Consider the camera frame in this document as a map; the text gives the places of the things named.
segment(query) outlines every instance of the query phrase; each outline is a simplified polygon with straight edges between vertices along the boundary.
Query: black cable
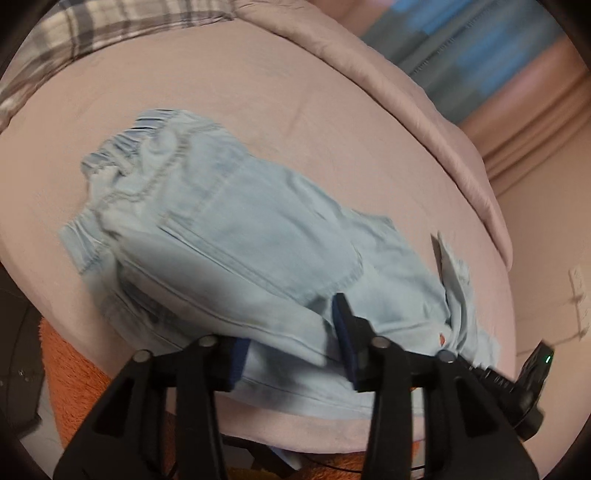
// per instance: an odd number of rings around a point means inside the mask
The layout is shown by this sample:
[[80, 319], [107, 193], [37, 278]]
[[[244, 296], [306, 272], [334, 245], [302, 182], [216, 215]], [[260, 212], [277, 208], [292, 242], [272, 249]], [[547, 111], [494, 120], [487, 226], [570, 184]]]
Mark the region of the black cable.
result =
[[178, 469], [178, 463], [175, 462], [173, 464], [173, 466], [171, 467], [170, 471], [168, 472], [168, 475], [166, 476], [166, 478], [169, 478], [170, 480], [172, 480], [172, 478], [174, 477], [174, 474], [177, 473], [177, 469]]
[[[318, 461], [314, 460], [313, 458], [310, 458], [309, 456], [307, 456], [305, 453], [301, 453], [300, 455], [302, 457], [304, 457], [306, 460], [308, 460], [309, 462], [315, 463], [316, 465], [324, 466], [326, 468], [332, 468], [333, 470], [338, 470], [339, 472], [362, 473], [361, 470], [351, 470], [349, 468], [341, 468], [339, 466], [333, 466], [333, 465], [328, 465], [326, 463], [318, 462]], [[411, 470], [411, 472], [414, 472], [416, 470], [421, 470], [423, 468], [425, 468], [425, 466], [424, 465], [420, 465], [420, 466], [414, 466], [410, 470]]]

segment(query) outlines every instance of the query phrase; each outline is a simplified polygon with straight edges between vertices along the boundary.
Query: plaid pillow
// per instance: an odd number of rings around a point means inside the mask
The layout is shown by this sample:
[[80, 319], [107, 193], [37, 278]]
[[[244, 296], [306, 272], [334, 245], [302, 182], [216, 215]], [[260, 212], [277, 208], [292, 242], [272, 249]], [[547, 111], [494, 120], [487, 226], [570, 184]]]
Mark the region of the plaid pillow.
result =
[[84, 55], [128, 38], [232, 18], [230, 0], [60, 0], [0, 79], [0, 133], [43, 83]]

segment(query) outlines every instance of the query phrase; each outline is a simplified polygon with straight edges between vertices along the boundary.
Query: pink comforter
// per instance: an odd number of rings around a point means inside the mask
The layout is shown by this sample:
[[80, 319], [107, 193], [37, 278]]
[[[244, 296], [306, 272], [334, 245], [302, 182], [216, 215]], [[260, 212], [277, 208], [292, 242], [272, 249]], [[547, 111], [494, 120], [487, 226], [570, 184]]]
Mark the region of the pink comforter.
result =
[[[235, 5], [237, 20], [136, 38], [78, 60], [13, 118], [0, 135], [7, 270], [65, 340], [116, 373], [131, 349], [100, 317], [57, 231], [86, 201], [85, 154], [138, 112], [184, 108], [343, 205], [391, 217], [434, 273], [431, 239], [441, 232], [470, 267], [478, 321], [499, 340], [499, 368], [511, 375], [511, 244], [476, 150], [411, 80], [315, 7]], [[367, 420], [296, 417], [227, 398], [218, 409], [224, 433], [287, 449], [351, 452], [367, 440]], [[420, 428], [415, 433], [420, 438]]]

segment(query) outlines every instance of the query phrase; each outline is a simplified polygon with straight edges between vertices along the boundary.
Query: denim shorts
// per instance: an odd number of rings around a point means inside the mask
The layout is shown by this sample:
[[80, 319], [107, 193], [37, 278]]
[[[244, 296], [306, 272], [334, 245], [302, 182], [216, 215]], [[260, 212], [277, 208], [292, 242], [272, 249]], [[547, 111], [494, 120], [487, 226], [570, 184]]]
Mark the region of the denim shorts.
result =
[[[144, 112], [82, 162], [89, 200], [60, 232], [104, 318], [135, 348], [251, 338], [231, 397], [324, 419], [371, 416], [343, 375], [330, 299], [405, 349], [495, 365], [467, 266], [440, 240], [443, 282], [390, 219], [342, 207], [186, 111]], [[415, 414], [420, 414], [415, 405]]]

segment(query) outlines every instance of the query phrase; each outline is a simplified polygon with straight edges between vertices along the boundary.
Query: wall outlet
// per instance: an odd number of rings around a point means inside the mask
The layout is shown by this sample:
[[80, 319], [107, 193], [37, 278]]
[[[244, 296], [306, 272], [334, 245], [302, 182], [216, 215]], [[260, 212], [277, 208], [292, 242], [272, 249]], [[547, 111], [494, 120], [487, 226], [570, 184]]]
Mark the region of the wall outlet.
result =
[[579, 332], [581, 336], [587, 335], [591, 325], [591, 298], [587, 294], [587, 286], [583, 276], [583, 270], [577, 265], [569, 270], [570, 283], [573, 287], [573, 295], [577, 306], [579, 319]]

